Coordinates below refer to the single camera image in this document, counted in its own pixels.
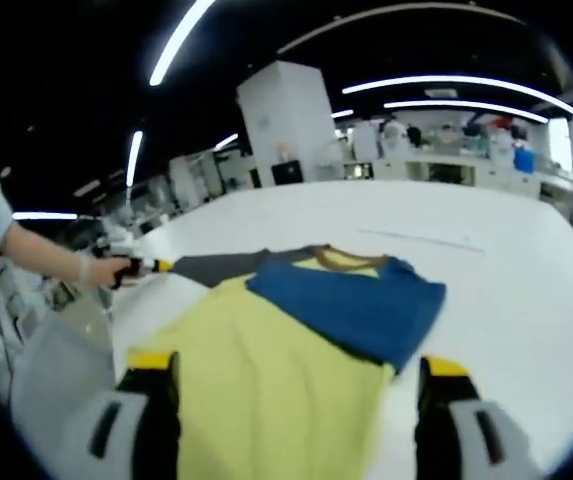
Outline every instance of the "white tabletop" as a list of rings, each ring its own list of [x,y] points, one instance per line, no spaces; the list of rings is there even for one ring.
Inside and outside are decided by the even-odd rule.
[[[371,479],[412,479],[418,359],[450,358],[471,373],[554,469],[573,446],[573,230],[551,206],[453,185],[327,182],[234,193],[140,239],[142,253],[183,255],[331,243],[406,259],[447,285],[434,327],[388,387]],[[117,368],[125,348],[178,318],[202,287],[158,276],[116,298]]]

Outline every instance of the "yellow t-shirt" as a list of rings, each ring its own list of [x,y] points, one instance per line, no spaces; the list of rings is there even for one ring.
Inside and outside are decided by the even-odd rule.
[[[179,352],[179,478],[363,478],[392,367],[345,353],[249,292],[250,276],[224,281],[141,345]]]

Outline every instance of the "black ceiling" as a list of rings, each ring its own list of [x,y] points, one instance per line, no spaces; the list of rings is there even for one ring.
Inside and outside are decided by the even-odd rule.
[[[4,4],[0,170],[10,165],[12,173],[3,188],[16,210],[81,213],[90,200],[73,192],[125,169],[137,129],[145,133],[137,180],[161,171],[175,156],[210,148],[233,132],[243,135],[236,87],[276,59],[320,68],[333,108],[352,108],[359,115],[383,113],[387,101],[425,98],[424,87],[342,95],[343,87],[405,75],[487,76],[561,93],[535,30],[461,11],[370,17],[277,54],[338,16],[390,3],[218,0],[158,87],[148,85],[150,73],[192,0]],[[506,11],[499,2],[483,6],[492,8],[489,3]],[[538,103],[499,89],[457,90],[467,100],[524,109]]]

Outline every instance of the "human hand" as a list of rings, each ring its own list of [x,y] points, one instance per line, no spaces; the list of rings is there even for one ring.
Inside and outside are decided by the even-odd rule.
[[[120,270],[130,267],[130,258],[96,259],[90,266],[90,283],[96,287],[113,287],[117,284],[115,275]]]

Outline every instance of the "ceiling light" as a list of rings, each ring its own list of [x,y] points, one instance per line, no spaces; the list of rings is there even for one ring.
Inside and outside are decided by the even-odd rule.
[[[492,103],[482,102],[467,102],[464,100],[410,100],[407,102],[391,102],[385,103],[384,108],[404,108],[404,107],[463,107],[463,108],[478,108],[481,110],[492,110],[496,112],[510,113],[519,117],[528,118],[539,123],[548,123],[548,119],[541,115],[525,112],[511,107],[503,107],[501,105],[494,105]]]
[[[107,193],[102,193],[101,195],[98,195],[97,197],[93,198],[93,203],[100,202],[103,199],[105,199],[107,196],[108,196]]]
[[[76,197],[83,197],[91,190],[95,190],[97,187],[99,187],[99,180],[93,180],[92,182],[87,183],[83,187],[79,188],[77,191],[75,191],[75,193],[73,193],[73,195]]]
[[[427,88],[424,90],[427,97],[430,98],[457,98],[457,90],[454,88]]]
[[[168,71],[168,67],[170,67],[173,58],[175,58],[184,40],[186,40],[195,25],[197,25],[197,22],[199,22],[206,13],[206,10],[208,10],[213,3],[215,3],[215,0],[195,0],[193,6],[188,9],[188,12],[186,12],[184,18],[181,19],[179,25],[177,25],[177,28],[171,35],[170,40],[168,40],[168,43],[164,47],[164,51],[159,57],[157,65],[155,65],[153,74],[150,76],[149,83],[151,87],[162,83],[164,75],[166,75]]]
[[[111,173],[111,174],[108,176],[108,179],[109,179],[109,180],[112,180],[113,178],[119,177],[120,175],[123,175],[123,174],[124,174],[124,169],[123,169],[123,168],[120,168],[120,169],[117,170],[116,172]]]
[[[133,178],[135,177],[135,165],[137,165],[137,154],[139,147],[142,144],[142,137],[144,134],[141,131],[135,132],[133,141],[130,144],[130,154],[128,155],[128,168],[126,172],[126,186],[133,186]]]
[[[362,90],[370,90],[371,88],[388,87],[391,85],[405,85],[409,83],[430,83],[430,82],[452,82],[452,83],[472,83],[477,85],[486,85],[489,87],[505,88],[506,90],[513,90],[515,92],[524,93],[531,97],[544,100],[556,107],[566,110],[568,113],[573,114],[573,107],[560,99],[552,97],[546,93],[540,92],[533,88],[524,87],[516,83],[505,82],[503,80],[494,80],[492,78],[483,77],[468,77],[465,75],[421,75],[417,77],[400,77],[390,78],[388,80],[379,80],[377,82],[362,83],[361,85],[353,85],[342,90],[343,94],[360,92]]]
[[[348,117],[349,115],[352,115],[353,112],[352,110],[342,110],[341,112],[335,112],[331,115],[332,118],[340,118],[340,117]]]
[[[15,212],[14,220],[77,220],[76,213]]]
[[[234,142],[235,140],[237,140],[237,138],[239,138],[239,135],[237,135],[236,133],[233,133],[230,137],[225,138],[224,140],[222,140],[221,142],[219,142],[217,145],[215,145],[214,150],[221,150],[222,148],[224,148],[226,145],[228,145],[229,143]]]

